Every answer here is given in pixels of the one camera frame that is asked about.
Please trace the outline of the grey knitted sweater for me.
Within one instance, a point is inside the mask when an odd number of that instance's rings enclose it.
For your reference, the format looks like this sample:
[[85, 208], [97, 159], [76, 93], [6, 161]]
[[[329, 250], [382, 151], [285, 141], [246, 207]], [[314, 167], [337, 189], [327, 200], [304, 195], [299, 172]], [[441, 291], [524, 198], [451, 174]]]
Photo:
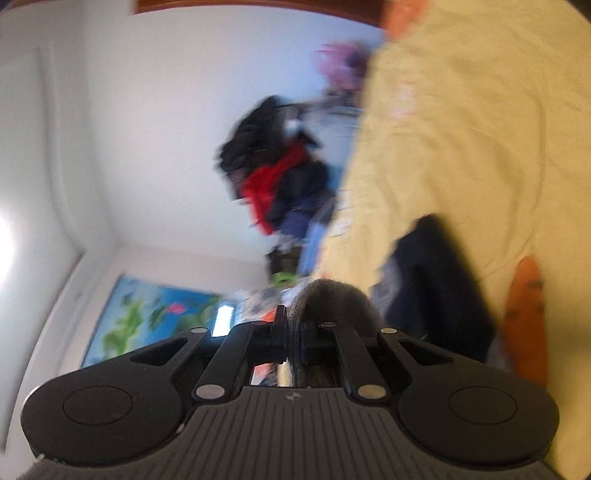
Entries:
[[363, 338], [392, 327], [410, 336], [509, 372], [504, 343], [465, 256], [436, 215], [420, 218], [400, 238], [368, 294], [352, 285], [318, 279], [304, 287], [288, 311], [287, 358], [297, 387], [325, 387], [332, 377], [304, 364], [301, 325], [352, 326]]

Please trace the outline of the dark navy clothes on pile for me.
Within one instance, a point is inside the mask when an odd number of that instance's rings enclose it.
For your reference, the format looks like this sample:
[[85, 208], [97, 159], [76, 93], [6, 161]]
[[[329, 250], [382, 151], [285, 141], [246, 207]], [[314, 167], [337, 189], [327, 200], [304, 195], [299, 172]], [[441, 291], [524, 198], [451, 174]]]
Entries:
[[274, 232], [304, 239], [311, 219], [331, 197], [328, 166], [318, 160], [305, 161], [281, 178], [266, 220]]

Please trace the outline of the black clothes on pile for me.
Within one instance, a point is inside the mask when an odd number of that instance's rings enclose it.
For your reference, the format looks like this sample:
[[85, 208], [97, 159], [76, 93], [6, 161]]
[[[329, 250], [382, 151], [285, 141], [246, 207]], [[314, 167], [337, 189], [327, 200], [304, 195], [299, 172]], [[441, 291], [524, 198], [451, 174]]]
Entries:
[[235, 200], [242, 199], [242, 185], [259, 167], [279, 162], [296, 142], [320, 148], [318, 140], [304, 127], [307, 104], [284, 103], [279, 96], [263, 99], [239, 120], [228, 141], [219, 147], [216, 168], [228, 180]]

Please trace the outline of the window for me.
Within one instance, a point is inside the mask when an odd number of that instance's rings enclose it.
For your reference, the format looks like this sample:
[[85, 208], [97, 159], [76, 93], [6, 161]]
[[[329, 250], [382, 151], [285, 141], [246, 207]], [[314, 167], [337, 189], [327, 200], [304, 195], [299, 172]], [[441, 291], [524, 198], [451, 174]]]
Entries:
[[224, 337], [228, 335], [235, 323], [235, 303], [223, 302], [217, 307], [211, 330], [212, 337]]

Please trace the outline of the light blue towel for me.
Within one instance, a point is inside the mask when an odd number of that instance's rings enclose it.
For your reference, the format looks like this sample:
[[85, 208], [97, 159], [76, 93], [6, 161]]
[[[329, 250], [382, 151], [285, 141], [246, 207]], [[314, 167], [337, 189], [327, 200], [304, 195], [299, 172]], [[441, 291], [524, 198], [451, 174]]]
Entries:
[[300, 260], [297, 265], [297, 275], [308, 277], [314, 273], [322, 250], [322, 242], [331, 232], [332, 220], [328, 222], [311, 221], [308, 225], [308, 232], [304, 237], [303, 248], [301, 248]]

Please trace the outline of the dark olive garment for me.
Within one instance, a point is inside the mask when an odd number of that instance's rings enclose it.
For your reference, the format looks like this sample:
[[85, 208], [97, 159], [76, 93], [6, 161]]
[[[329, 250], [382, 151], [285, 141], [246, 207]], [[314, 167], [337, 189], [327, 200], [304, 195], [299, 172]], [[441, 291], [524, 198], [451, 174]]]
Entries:
[[270, 278], [273, 278], [278, 273], [297, 273], [302, 248], [297, 245], [283, 251], [276, 247], [269, 254], [266, 254], [266, 267]]

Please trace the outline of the red garment on pile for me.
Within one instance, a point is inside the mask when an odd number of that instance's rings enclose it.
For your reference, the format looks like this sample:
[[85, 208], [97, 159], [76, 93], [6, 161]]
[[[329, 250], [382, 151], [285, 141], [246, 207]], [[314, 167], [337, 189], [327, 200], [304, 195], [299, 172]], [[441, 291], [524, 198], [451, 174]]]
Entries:
[[242, 199], [249, 204], [254, 224], [265, 235], [274, 232], [273, 225], [266, 216], [270, 213], [276, 198], [280, 181], [287, 171], [304, 163], [308, 159], [308, 152], [304, 143], [296, 142], [287, 148], [280, 160], [273, 165], [263, 165], [246, 177], [242, 183]]

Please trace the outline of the yellow floral bed quilt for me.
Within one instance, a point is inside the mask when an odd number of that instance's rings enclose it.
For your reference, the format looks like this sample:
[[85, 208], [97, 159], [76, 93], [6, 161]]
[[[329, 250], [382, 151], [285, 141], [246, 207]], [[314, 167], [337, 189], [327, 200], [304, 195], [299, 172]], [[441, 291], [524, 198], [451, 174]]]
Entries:
[[434, 1], [374, 56], [317, 274], [367, 290], [414, 221], [448, 223], [495, 317], [544, 280], [552, 463], [590, 472], [590, 24], [566, 1]]

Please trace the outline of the white translucent plastic bag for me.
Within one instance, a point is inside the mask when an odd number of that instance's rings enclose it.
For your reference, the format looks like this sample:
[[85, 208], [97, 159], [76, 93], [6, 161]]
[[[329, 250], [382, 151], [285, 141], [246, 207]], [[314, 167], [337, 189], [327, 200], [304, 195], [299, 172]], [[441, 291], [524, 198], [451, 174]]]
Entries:
[[314, 140], [311, 154], [325, 163], [329, 189], [338, 190], [355, 147], [361, 111], [339, 105], [335, 99], [322, 99], [304, 105], [304, 130]]

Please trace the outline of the purple plastic bag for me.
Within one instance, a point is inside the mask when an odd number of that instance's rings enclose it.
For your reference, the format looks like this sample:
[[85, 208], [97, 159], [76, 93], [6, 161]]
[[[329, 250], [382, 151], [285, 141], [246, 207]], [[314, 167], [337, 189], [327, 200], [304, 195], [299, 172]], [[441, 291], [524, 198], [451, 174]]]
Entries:
[[359, 42], [335, 42], [311, 53], [311, 63], [332, 90], [360, 91], [365, 82], [369, 50]]

